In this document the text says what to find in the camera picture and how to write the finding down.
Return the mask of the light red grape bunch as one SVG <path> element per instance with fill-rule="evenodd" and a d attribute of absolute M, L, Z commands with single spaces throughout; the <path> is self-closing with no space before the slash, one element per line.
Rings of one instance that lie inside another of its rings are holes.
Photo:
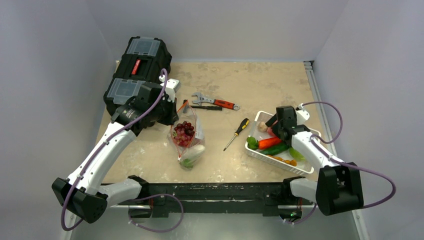
<path fill-rule="evenodd" d="M 172 133 L 172 141 L 180 147 L 187 148 L 193 139 L 192 134 L 187 134 L 184 131 L 174 131 Z"/>

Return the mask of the dark red grape bunch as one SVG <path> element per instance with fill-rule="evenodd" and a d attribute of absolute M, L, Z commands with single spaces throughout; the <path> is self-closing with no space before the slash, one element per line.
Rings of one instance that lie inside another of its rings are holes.
<path fill-rule="evenodd" d="M 183 121 L 178 123 L 174 129 L 177 136 L 180 137 L 193 137 L 195 135 L 195 127 L 191 122 Z"/>

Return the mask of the clear orange-zip bag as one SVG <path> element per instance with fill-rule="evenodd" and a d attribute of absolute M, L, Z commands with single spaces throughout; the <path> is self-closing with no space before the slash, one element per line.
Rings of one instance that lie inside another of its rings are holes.
<path fill-rule="evenodd" d="M 192 170 L 206 151 L 205 134 L 196 110 L 185 101 L 177 111 L 178 121 L 170 128 L 169 140 L 175 145 L 178 164 Z"/>

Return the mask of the white radish with leaves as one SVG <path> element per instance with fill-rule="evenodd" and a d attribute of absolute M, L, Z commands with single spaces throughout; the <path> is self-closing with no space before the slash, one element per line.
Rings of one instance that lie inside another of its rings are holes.
<path fill-rule="evenodd" d="M 205 152 L 206 147 L 202 144 L 197 144 L 190 148 L 187 148 L 183 154 L 179 157 L 178 163 L 185 169 L 192 169 L 196 161 Z"/>

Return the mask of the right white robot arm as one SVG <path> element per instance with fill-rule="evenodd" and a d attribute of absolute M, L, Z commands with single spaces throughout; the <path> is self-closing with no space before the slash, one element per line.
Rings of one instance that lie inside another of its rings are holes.
<path fill-rule="evenodd" d="M 283 143 L 298 151 L 318 171 L 318 180 L 304 177 L 283 181 L 280 196 L 288 204 L 299 198 L 315 203 L 322 214 L 361 209 L 364 206 L 361 176 L 357 165 L 345 163 L 332 155 L 316 140 L 317 135 L 299 124 L 292 106 L 279 106 L 267 122 Z"/>

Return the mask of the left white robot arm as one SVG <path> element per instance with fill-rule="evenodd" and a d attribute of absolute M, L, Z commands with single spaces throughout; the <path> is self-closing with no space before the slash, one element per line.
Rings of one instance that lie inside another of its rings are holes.
<path fill-rule="evenodd" d="M 149 191 L 136 177 L 107 186 L 101 184 L 123 150 L 143 129 L 155 123 L 170 126 L 178 120 L 175 95 L 180 86 L 172 78 L 161 84 L 142 83 L 138 95 L 129 97 L 112 114 L 104 135 L 83 163 L 67 178 L 58 177 L 53 182 L 65 230 L 71 230 L 65 224 L 67 212 L 91 224 L 111 206 L 129 200 L 138 205 L 148 201 Z"/>

